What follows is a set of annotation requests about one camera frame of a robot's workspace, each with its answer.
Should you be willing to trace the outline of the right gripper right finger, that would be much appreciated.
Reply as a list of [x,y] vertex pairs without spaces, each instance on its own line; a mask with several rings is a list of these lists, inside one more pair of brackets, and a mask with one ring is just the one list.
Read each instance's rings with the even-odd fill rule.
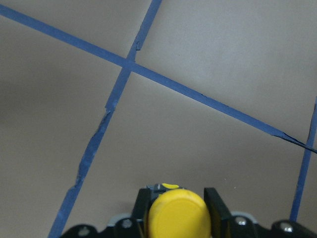
[[228,220],[231,218],[229,209],[213,187],[204,188],[204,202],[210,214],[211,236],[213,238],[225,238]]

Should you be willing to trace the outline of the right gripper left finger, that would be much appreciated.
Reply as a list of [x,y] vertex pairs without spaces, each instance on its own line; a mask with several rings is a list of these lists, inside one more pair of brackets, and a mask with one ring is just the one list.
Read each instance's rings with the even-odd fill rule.
[[144,238],[148,237],[148,214],[151,203],[151,190],[141,188],[138,191],[131,217],[138,223]]

